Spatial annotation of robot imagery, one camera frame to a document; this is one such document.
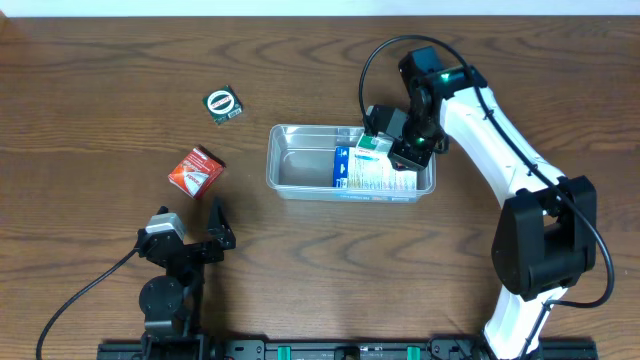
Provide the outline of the white green medicine box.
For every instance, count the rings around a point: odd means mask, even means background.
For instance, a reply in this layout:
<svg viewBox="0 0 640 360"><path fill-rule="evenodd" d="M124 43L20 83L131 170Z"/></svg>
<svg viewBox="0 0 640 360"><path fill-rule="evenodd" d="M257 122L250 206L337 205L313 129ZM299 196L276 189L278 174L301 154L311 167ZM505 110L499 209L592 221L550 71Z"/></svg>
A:
<svg viewBox="0 0 640 360"><path fill-rule="evenodd" d="M376 136L363 133L356 144L356 150L366 156L387 157L393 145L393 139L386 134Z"/></svg>

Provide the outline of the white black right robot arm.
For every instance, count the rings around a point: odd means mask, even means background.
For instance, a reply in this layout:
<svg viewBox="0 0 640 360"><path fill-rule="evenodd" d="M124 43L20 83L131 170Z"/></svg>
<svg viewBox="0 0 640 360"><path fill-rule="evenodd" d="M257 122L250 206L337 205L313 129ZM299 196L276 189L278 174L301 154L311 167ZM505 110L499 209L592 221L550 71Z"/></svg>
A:
<svg viewBox="0 0 640 360"><path fill-rule="evenodd" d="M471 65L445 67L432 47L409 52L398 70L408 113L375 111L398 170L421 171L456 141L480 171L501 213L491 259L499 298L474 350L481 359L595 359L592 341L540 338L552 309L595 264L597 194L568 178L519 133Z"/></svg>

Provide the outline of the blue fever patch packet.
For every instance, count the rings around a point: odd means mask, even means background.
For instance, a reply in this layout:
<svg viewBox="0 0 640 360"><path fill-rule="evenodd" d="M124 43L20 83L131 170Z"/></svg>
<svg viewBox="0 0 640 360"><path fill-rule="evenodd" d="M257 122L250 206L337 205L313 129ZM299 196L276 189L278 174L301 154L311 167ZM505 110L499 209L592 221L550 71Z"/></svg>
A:
<svg viewBox="0 0 640 360"><path fill-rule="evenodd" d="M418 176L395 170L380 152L356 147L335 149L332 185L346 199L408 201L418 191Z"/></svg>

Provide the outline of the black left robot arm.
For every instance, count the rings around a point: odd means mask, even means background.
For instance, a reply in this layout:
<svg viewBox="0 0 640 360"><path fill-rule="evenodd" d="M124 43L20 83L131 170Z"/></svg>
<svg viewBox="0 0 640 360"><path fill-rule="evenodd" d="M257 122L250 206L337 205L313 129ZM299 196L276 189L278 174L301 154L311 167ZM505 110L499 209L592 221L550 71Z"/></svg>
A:
<svg viewBox="0 0 640 360"><path fill-rule="evenodd" d="M236 237L218 198L211 206L206 230L205 241L185 243L185 225L177 214L161 207L138 231L134 250L165 270L149 280L139 294L145 328L139 359L210 360L222 355L200 326L204 268L223 261L224 252L236 247Z"/></svg>

